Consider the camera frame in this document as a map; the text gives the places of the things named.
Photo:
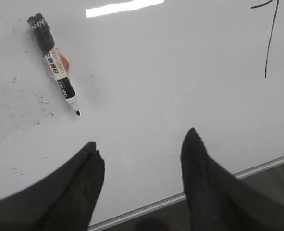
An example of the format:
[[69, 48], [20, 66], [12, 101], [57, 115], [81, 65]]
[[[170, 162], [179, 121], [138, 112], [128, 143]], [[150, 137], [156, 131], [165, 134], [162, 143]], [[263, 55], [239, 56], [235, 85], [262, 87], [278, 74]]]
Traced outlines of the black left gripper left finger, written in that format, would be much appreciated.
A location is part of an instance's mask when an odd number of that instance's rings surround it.
[[37, 183], [0, 200], [0, 231], [86, 231], [105, 163], [95, 142]]

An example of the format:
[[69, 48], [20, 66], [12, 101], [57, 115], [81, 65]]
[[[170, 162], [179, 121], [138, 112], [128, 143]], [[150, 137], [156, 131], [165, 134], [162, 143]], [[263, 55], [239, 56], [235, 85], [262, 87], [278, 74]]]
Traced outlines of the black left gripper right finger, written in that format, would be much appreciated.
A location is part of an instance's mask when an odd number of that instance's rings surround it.
[[192, 231], [284, 231], [284, 205], [214, 161], [195, 128], [184, 138], [180, 161]]

